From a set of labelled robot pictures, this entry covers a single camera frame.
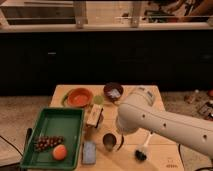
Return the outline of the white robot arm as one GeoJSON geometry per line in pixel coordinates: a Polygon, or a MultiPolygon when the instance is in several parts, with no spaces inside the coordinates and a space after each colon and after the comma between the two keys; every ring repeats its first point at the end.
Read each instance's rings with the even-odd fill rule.
{"type": "Polygon", "coordinates": [[[213,122],[157,109],[155,100],[147,86],[136,86],[117,108],[117,131],[128,135],[143,128],[213,159],[213,122]]]}

